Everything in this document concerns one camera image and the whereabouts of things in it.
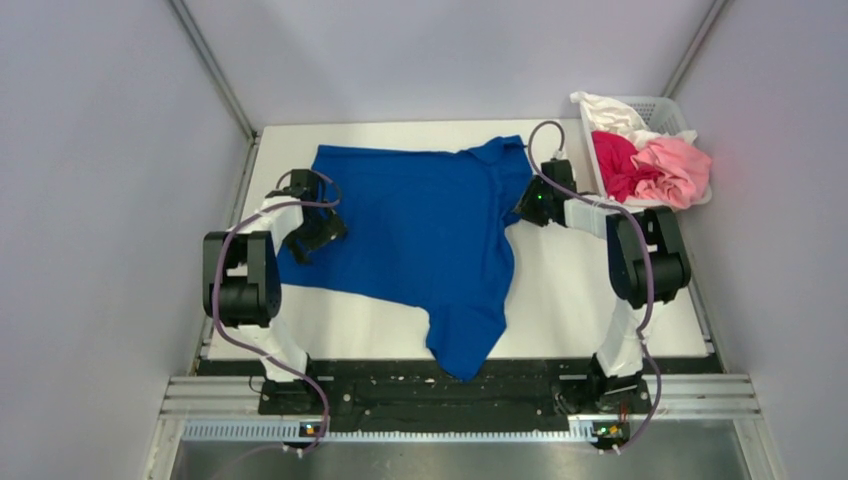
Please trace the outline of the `blue panda print t-shirt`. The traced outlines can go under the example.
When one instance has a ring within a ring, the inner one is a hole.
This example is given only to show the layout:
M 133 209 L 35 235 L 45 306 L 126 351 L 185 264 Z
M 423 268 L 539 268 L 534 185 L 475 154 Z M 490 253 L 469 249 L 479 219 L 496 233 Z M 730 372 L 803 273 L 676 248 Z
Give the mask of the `blue panda print t-shirt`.
M 281 281 L 425 310 L 438 365 L 472 380 L 507 326 L 506 230 L 532 176 L 522 138 L 457 152 L 321 145 L 313 167 L 340 186 L 347 235 L 307 265 L 280 254 Z

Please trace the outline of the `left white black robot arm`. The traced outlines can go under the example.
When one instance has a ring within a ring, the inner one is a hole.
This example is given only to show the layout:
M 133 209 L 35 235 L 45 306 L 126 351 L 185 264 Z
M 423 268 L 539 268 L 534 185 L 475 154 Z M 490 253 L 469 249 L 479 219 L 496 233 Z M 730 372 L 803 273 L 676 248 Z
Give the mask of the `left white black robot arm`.
M 278 254 L 297 264 L 346 232 L 335 202 L 298 200 L 281 192 L 252 214 L 202 242 L 202 303 L 214 330 L 227 343 L 257 356 L 264 370 L 267 412 L 329 413 L 329 400 L 310 377 L 310 357 L 279 314 L 282 283 Z

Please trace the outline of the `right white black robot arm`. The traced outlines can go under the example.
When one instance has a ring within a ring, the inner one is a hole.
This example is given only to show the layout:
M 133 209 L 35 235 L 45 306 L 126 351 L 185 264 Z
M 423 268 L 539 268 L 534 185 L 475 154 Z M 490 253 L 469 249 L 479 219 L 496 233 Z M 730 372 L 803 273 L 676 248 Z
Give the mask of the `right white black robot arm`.
M 606 336 L 592 355 L 584 383 L 565 396 L 565 408 L 612 412 L 648 400 L 645 366 L 656 362 L 648 348 L 651 321 L 688 286 L 692 272 L 677 218 L 669 207 L 628 208 L 574 197 L 540 175 L 530 181 L 514 209 L 544 227 L 556 223 L 606 244 L 608 278 L 616 295 Z

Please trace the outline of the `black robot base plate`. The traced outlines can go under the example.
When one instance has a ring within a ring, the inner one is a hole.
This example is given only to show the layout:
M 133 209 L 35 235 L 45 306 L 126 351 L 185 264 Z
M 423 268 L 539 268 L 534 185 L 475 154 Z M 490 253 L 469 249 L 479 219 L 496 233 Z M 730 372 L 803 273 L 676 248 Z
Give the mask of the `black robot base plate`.
M 488 360 L 476 377 L 463 382 L 433 360 L 314 360 L 308 367 L 329 400 L 332 433 L 524 433 L 569 428 L 578 414 L 626 420 L 649 411 L 646 402 L 599 411 L 565 408 L 565 396 L 586 380 L 588 359 Z M 277 408 L 262 415 L 322 415 Z

